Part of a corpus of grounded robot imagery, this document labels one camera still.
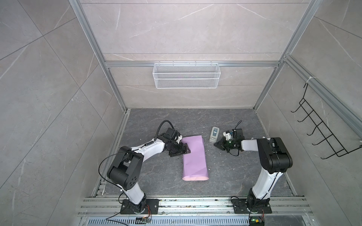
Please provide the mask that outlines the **pink wrapping paper sheet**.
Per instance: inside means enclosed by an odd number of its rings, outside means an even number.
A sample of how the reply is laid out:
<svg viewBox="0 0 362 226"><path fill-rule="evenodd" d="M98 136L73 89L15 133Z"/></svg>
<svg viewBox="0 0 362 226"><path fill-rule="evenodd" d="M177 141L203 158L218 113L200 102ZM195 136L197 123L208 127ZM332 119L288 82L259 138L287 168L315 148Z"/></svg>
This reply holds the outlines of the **pink wrapping paper sheet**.
<svg viewBox="0 0 362 226"><path fill-rule="evenodd" d="M185 137L181 141L187 144L190 149L190 153L183 156L183 180L209 180L206 165L205 147L202 136L198 135Z"/></svg>

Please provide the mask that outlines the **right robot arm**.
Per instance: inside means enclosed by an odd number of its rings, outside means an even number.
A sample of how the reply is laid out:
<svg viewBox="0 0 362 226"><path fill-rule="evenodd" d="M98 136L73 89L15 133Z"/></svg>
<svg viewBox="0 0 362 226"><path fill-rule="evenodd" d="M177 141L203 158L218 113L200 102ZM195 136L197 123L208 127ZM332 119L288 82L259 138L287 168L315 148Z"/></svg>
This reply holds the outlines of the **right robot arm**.
<svg viewBox="0 0 362 226"><path fill-rule="evenodd" d="M262 169L256 184L249 190L246 199L233 196L230 201L236 214L272 213L269 204L271 192L278 179L293 165L292 157L282 139L245 139L242 129L233 129L224 132L214 146L228 153L232 149L237 149L238 152L258 152Z"/></svg>

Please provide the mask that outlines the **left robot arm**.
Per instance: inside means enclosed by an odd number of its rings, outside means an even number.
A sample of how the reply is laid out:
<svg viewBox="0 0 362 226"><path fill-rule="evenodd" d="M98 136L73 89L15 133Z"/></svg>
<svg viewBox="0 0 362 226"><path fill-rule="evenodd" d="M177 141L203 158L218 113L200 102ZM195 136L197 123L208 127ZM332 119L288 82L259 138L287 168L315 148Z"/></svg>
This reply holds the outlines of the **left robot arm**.
<svg viewBox="0 0 362 226"><path fill-rule="evenodd" d="M107 177L123 191L134 213L140 214L146 208L147 196L138 184L143 162L161 152L168 152L170 157L191 153L188 145L181 141L182 138L177 130L168 128L148 143L119 149L107 171Z"/></svg>

